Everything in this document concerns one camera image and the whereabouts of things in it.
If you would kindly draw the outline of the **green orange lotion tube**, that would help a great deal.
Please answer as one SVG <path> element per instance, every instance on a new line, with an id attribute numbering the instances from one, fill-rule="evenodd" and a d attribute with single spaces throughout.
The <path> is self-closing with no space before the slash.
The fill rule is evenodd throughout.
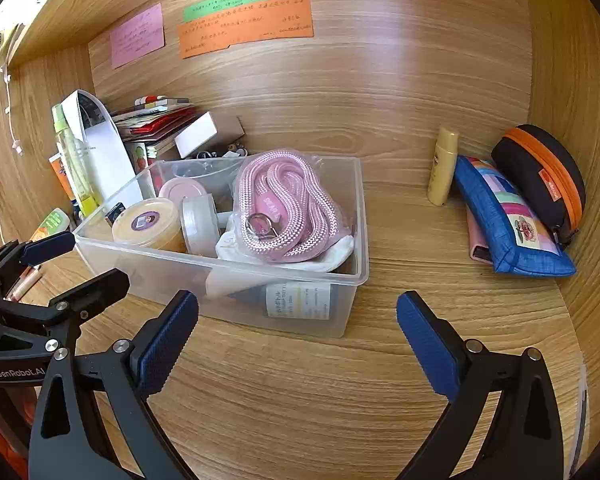
<path id="1" fill-rule="evenodd" d="M 60 208 L 54 208 L 40 223 L 29 238 L 30 242 L 44 240 L 44 238 L 68 231 L 70 228 L 70 218 Z"/>

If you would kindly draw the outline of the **yellow green spray bottle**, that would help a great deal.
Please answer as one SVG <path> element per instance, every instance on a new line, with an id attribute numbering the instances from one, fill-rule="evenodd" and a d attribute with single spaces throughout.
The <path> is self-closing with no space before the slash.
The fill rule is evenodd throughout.
<path id="1" fill-rule="evenodd" d="M 92 181 L 90 149 L 72 132 L 60 104 L 52 107 L 56 144 L 79 210 L 87 218 L 98 207 L 100 197 Z"/>

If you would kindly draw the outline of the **orange sunscreen tube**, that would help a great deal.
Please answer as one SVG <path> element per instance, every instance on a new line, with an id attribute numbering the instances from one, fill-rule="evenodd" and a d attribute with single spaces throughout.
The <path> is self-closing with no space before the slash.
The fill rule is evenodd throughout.
<path id="1" fill-rule="evenodd" d="M 54 170 L 54 173 L 56 174 L 56 177 L 57 177 L 62 189 L 65 191 L 66 195 L 68 196 L 68 199 L 74 200 L 73 190 L 72 190 L 71 184 L 69 182 L 64 164 L 62 163 L 61 154 L 56 153 L 55 155 L 53 155 L 52 157 L 50 157 L 48 159 L 48 162 L 50 163 L 50 166 Z"/>

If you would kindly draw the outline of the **yellow round lidded container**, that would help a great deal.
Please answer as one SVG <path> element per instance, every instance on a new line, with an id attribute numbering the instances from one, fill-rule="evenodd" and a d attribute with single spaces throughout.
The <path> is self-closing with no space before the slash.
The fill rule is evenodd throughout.
<path id="1" fill-rule="evenodd" d="M 118 244 L 186 252 L 178 207 L 167 198 L 150 198 L 129 206 L 112 225 Z"/>

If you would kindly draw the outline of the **pink round case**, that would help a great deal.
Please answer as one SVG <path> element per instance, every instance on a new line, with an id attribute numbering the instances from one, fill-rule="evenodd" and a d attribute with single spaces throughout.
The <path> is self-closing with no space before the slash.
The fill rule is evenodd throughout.
<path id="1" fill-rule="evenodd" d="M 159 197 L 180 206 L 186 198 L 204 196 L 207 193 L 206 188 L 195 178 L 175 177 L 160 188 Z"/>

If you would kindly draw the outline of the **clear round plastic jar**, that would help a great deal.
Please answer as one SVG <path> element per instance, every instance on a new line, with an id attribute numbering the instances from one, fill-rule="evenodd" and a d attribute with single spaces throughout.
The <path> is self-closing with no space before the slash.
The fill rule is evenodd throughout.
<path id="1" fill-rule="evenodd" d="M 181 202 L 181 227 L 191 255 L 215 258 L 220 239 L 218 215 L 211 194 L 185 197 Z"/>

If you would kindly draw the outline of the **stack of books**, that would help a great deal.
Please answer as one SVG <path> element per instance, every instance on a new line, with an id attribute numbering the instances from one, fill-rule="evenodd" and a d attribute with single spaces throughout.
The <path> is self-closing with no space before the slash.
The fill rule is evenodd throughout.
<path id="1" fill-rule="evenodd" d="M 167 96 L 143 96 L 131 107 L 112 113 L 137 174 L 157 160 L 181 159 L 175 138 L 197 117 L 189 99 Z"/>

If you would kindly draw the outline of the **pink flat case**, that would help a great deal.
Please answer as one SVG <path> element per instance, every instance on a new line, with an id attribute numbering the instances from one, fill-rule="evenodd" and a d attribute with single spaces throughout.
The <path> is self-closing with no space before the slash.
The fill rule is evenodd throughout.
<path id="1" fill-rule="evenodd" d="M 469 207 L 466 207 L 466 214 L 469 238 L 469 257 L 475 261 L 491 264 L 492 258 L 489 245 Z"/>

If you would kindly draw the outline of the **blue patchwork pencil pouch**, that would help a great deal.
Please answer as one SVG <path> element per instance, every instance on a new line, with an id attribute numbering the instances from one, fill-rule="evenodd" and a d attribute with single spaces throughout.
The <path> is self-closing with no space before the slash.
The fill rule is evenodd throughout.
<path id="1" fill-rule="evenodd" d="M 569 278 L 576 267 L 516 188 L 486 160 L 460 155 L 454 181 L 489 246 L 493 270 Z"/>

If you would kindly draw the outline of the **glass bowl with trinkets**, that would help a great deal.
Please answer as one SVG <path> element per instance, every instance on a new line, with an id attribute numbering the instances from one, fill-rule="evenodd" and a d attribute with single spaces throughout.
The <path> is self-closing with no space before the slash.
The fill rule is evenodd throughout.
<path id="1" fill-rule="evenodd" d="M 198 152 L 194 158 L 177 162 L 172 169 L 174 177 L 202 178 L 232 169 L 246 158 L 249 152 L 245 145 L 230 144 L 224 151 Z"/>

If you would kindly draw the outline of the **white small box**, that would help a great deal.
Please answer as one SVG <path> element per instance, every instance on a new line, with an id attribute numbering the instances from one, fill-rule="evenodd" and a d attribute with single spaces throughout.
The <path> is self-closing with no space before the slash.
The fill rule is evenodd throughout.
<path id="1" fill-rule="evenodd" d="M 245 135 L 235 116 L 207 112 L 186 126 L 176 137 L 175 146 L 181 158 L 232 144 Z"/>

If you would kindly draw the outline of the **clear plastic storage bin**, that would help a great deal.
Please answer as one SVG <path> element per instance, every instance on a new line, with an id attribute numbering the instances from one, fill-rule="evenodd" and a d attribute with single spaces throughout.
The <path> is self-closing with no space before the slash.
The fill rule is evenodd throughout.
<path id="1" fill-rule="evenodd" d="M 160 198 L 177 162 L 156 162 L 138 174 L 143 199 Z M 216 257 L 133 247 L 112 238 L 129 206 L 105 200 L 76 229 L 76 247 L 94 272 L 118 268 L 135 296 L 161 302 L 186 289 L 201 313 L 219 320 L 320 337 L 346 330 L 356 290 L 367 280 L 362 168 L 353 157 L 314 156 L 288 148 L 243 158 L 232 169 L 195 178 L 211 194 L 220 239 Z M 268 318 L 233 292 L 280 282 L 332 286 L 326 321 Z"/>

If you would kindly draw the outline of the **dark bottle white label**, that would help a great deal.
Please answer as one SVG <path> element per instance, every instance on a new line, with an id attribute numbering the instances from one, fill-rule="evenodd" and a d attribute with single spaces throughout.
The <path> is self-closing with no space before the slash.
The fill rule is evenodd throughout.
<path id="1" fill-rule="evenodd" d="M 326 321 L 336 294 L 327 283 L 280 282 L 233 292 L 230 298 L 256 307 L 268 318 Z"/>

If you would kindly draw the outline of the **pink sticky note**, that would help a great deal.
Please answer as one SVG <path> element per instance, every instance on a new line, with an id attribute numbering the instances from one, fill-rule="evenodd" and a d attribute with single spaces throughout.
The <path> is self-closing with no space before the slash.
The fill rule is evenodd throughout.
<path id="1" fill-rule="evenodd" d="M 160 3 L 136 14 L 110 32 L 111 67 L 115 70 L 164 47 Z"/>

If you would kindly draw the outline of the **black orange zip case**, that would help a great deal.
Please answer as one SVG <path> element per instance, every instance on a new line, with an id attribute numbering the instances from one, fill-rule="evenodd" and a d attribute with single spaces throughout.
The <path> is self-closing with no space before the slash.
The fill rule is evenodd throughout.
<path id="1" fill-rule="evenodd" d="M 567 149 L 546 130 L 522 124 L 502 136 L 491 157 L 556 245 L 568 247 L 580 228 L 586 191 L 580 169 Z"/>

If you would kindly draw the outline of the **green sticky note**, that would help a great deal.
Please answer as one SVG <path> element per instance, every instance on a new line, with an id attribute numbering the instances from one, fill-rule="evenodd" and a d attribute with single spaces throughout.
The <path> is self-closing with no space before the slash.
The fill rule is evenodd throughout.
<path id="1" fill-rule="evenodd" d="M 243 4 L 255 1 L 262 0 L 201 0 L 191 6 L 186 6 L 183 12 L 183 21 L 188 23 L 215 12 L 234 8 L 235 6 L 242 6 Z"/>

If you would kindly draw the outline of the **orange sticky note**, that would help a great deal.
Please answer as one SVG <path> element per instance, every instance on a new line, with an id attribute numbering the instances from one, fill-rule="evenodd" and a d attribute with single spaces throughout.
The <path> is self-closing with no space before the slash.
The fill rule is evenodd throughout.
<path id="1" fill-rule="evenodd" d="M 178 26 L 180 58 L 224 50 L 234 44 L 313 36 L 311 0 L 261 0 Z"/>

